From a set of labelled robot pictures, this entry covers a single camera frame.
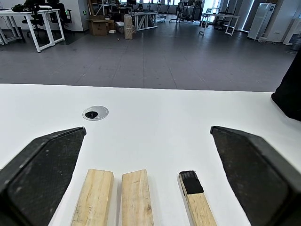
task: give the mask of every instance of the white table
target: white table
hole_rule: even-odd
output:
[[[205,28],[202,30],[202,25],[203,25],[203,18],[206,16],[206,23],[205,23]],[[229,35],[233,35],[234,31],[235,31],[235,28],[236,28],[236,25],[237,25],[237,22],[238,22],[238,19],[240,18],[240,16],[235,16],[235,15],[229,15],[229,14],[211,14],[211,13],[203,13],[203,17],[201,19],[201,27],[199,29],[199,33],[204,35],[205,34],[205,30],[207,28],[207,24],[208,24],[208,19],[210,16],[217,16],[217,17],[228,17],[228,18],[231,18],[231,20],[229,21],[228,25],[227,25],[227,29],[225,31],[226,34],[229,34]],[[231,25],[231,22],[233,19],[236,19],[235,20],[235,24],[234,24],[234,27],[232,29],[232,32],[228,32],[228,29]]]
[[[132,12],[131,16],[135,18],[135,27],[137,31],[158,27],[157,14],[158,12]]]
[[[226,179],[212,125],[259,135],[301,172],[301,123],[271,93],[0,85],[0,168],[34,138],[84,126],[87,135],[71,183],[50,223],[70,225],[89,168],[114,173],[108,225],[117,222],[122,174],[147,169],[156,226],[190,226],[177,175],[195,170],[218,226],[250,226]],[[82,112],[109,109],[100,121]]]
[[[63,27],[62,27],[62,24],[61,24],[61,20],[59,19],[60,18],[60,16],[59,16],[59,10],[58,9],[39,10],[37,13],[39,15],[43,16],[45,28],[46,28],[47,35],[48,35],[48,38],[49,38],[49,41],[50,41],[49,44],[46,44],[46,45],[41,46],[41,47],[39,46],[37,38],[36,38],[36,35],[34,33],[34,29],[32,27],[32,23],[30,21],[30,19],[32,18],[31,16],[33,15],[32,12],[20,12],[20,13],[16,13],[16,12],[13,12],[11,9],[0,11],[0,16],[6,16],[7,17],[8,26],[11,29],[12,33],[13,33],[13,37],[12,38],[6,39],[5,36],[4,36],[4,34],[3,34],[3,32],[1,31],[1,28],[0,28],[0,35],[2,36],[4,42],[7,44],[10,41],[14,41],[16,39],[21,39],[21,34],[20,34],[19,30],[18,30],[18,27],[17,27],[15,19],[14,19],[15,16],[24,16],[26,18],[26,21],[28,23],[29,30],[30,30],[30,32],[32,34],[32,39],[33,39],[33,42],[34,42],[34,44],[36,46],[37,52],[40,53],[41,50],[46,49],[46,48],[51,47],[51,46],[54,46],[56,43],[58,43],[60,41],[64,41],[65,37],[64,37],[64,33],[63,33]],[[59,24],[59,27],[60,27],[60,31],[61,31],[62,37],[59,38],[59,39],[57,39],[57,40],[54,40],[52,32],[51,32],[50,24],[49,24],[49,21],[48,21],[48,18],[47,18],[47,16],[48,16],[49,13],[56,13],[56,16],[58,18],[58,24]]]

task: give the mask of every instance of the wooden plank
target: wooden plank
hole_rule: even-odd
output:
[[[107,226],[113,182],[112,172],[88,170],[72,226]]]
[[[180,182],[194,226],[216,226],[196,173],[194,171],[181,172]]]
[[[122,226],[153,226],[146,170],[122,175]]]
[[[87,0],[87,2],[88,2],[88,7],[89,7],[90,15],[95,15],[92,1],[91,0]]]

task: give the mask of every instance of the white desk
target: white desk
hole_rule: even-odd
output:
[[[36,46],[37,52],[39,52],[39,53],[41,52],[41,50],[46,49],[46,48],[48,48],[50,46],[54,46],[59,41],[65,40],[64,33],[63,33],[63,27],[62,27],[62,24],[61,24],[61,20],[58,19],[58,24],[59,24],[59,27],[60,27],[60,31],[61,31],[62,37],[59,38],[59,39],[57,39],[57,40],[54,40],[52,32],[51,32],[50,24],[49,24],[49,21],[48,21],[48,18],[47,18],[47,15],[49,13],[56,13],[57,18],[60,18],[60,16],[59,16],[59,10],[58,9],[39,10],[37,13],[43,16],[45,28],[46,28],[47,35],[48,35],[48,38],[49,38],[49,41],[50,41],[49,44],[46,44],[46,45],[41,46],[41,47],[39,46],[37,38],[36,38],[36,35],[35,35],[33,27],[32,27],[32,23],[30,21],[31,16],[33,15],[32,12],[20,12],[20,13],[16,13],[16,12],[13,12],[11,9],[0,11],[0,16],[6,16],[7,17],[8,26],[11,29],[12,33],[13,33],[13,37],[12,38],[5,39],[5,36],[3,35],[3,32],[1,31],[1,28],[0,28],[0,35],[2,36],[4,42],[7,44],[10,41],[14,41],[16,39],[21,39],[21,34],[20,34],[20,32],[18,30],[18,27],[16,25],[14,16],[24,16],[26,18],[26,21],[27,21],[28,26],[29,26],[29,30],[30,30],[30,32],[32,34],[33,42],[34,42],[34,44]]]
[[[148,171],[156,226],[190,226],[177,182],[182,170],[196,171],[218,226],[250,226],[228,184],[210,127],[259,135],[301,172],[301,123],[287,118],[270,95],[2,84],[0,168],[34,138],[84,126],[87,135],[73,178],[51,226],[70,225],[89,168],[114,172],[110,226],[117,225],[122,174],[140,169]],[[109,115],[84,120],[82,112],[93,105],[107,107]]]
[[[205,23],[205,28],[202,30],[202,25],[203,25],[203,17],[206,16],[206,23]],[[237,25],[237,22],[238,22],[238,19],[240,18],[240,16],[235,16],[235,15],[229,15],[229,14],[211,14],[211,13],[203,13],[203,17],[201,19],[201,27],[199,29],[199,33],[204,35],[205,34],[205,30],[207,28],[207,24],[208,24],[208,19],[210,16],[218,16],[218,17],[228,17],[228,18],[231,18],[231,20],[229,21],[228,25],[227,25],[227,29],[225,31],[226,34],[229,34],[229,35],[233,35],[234,31],[235,31],[235,28],[236,28],[236,25]],[[228,32],[228,29],[231,25],[231,22],[233,19],[236,19],[235,20],[235,24],[234,24],[234,27],[233,27],[233,30],[231,33]]]

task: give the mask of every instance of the gray floor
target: gray floor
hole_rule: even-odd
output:
[[[198,30],[166,20],[133,40],[87,34],[41,53],[25,37],[26,43],[0,46],[0,83],[275,91],[294,58],[283,44]]]

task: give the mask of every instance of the office chair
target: office chair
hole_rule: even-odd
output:
[[[26,7],[29,7],[29,8],[34,8],[34,6],[37,6],[37,5],[45,5],[45,0],[26,0],[26,2],[24,3],[24,5],[26,6]],[[44,20],[43,20],[43,16],[42,15],[37,15],[37,14],[34,14],[34,15],[32,15],[32,20],[30,20],[31,21],[31,25],[32,26],[34,26],[34,31],[36,31],[38,34],[37,34],[37,37],[39,38],[40,37],[40,35],[39,35],[39,31],[44,31],[45,33],[46,33],[46,31],[45,30],[43,30],[43,29],[40,29],[39,27],[38,27],[38,25],[40,25],[40,26],[43,26],[44,25]],[[24,17],[24,19],[25,20],[22,20],[22,23],[23,24],[27,24],[27,20],[26,20],[26,18]]]
[[[40,31],[44,31],[45,33],[46,33],[46,31],[44,30],[44,29],[41,29],[41,28],[39,28],[38,27],[38,25],[40,25],[40,26],[43,26],[44,25],[44,20],[43,20],[43,16],[42,15],[32,15],[32,18],[33,19],[31,19],[30,20],[30,22],[31,22],[31,25],[32,26],[34,26],[34,31],[35,32],[37,32],[37,37],[39,38],[40,37],[40,35],[39,35],[39,32]],[[22,20],[22,23],[23,24],[27,24],[27,20],[25,19],[25,20]]]
[[[68,29],[65,29],[65,26],[68,27],[67,24],[72,24],[72,16],[71,16],[71,9],[67,9],[68,11],[68,14],[66,13],[66,10],[65,10],[65,5],[63,3],[59,3],[59,0],[47,0],[47,2],[49,3],[49,5],[52,7],[52,8],[57,8],[60,10],[60,20],[61,20],[61,23],[62,23],[62,27],[63,27],[63,32],[71,32],[71,33],[74,33],[73,31],[70,31]],[[50,13],[50,18],[51,18],[51,22],[52,23],[55,23],[57,24],[58,23],[58,18],[56,16],[56,13]]]

